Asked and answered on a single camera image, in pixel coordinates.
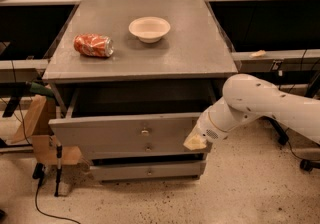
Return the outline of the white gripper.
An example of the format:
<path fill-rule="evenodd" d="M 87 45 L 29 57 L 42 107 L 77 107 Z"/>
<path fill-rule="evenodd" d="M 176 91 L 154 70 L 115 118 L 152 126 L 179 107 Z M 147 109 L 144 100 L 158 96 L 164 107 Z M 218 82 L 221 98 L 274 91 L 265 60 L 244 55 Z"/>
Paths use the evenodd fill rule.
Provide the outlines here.
<path fill-rule="evenodd" d="M 210 109 L 205 110 L 197 120 L 196 126 L 185 139 L 183 145 L 193 151 L 207 147 L 207 142 L 214 143 L 223 140 L 228 132 L 218 126 Z"/>

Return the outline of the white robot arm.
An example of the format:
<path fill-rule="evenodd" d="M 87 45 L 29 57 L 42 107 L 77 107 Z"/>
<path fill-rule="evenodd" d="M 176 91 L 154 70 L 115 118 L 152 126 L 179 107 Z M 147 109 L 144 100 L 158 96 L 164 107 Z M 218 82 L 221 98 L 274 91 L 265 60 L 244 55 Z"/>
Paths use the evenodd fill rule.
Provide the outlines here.
<path fill-rule="evenodd" d="M 260 117 L 271 118 L 320 143 L 319 100 L 282 92 L 270 82 L 237 74 L 226 80 L 222 97 L 200 115 L 183 145 L 189 150 L 204 149 Z"/>

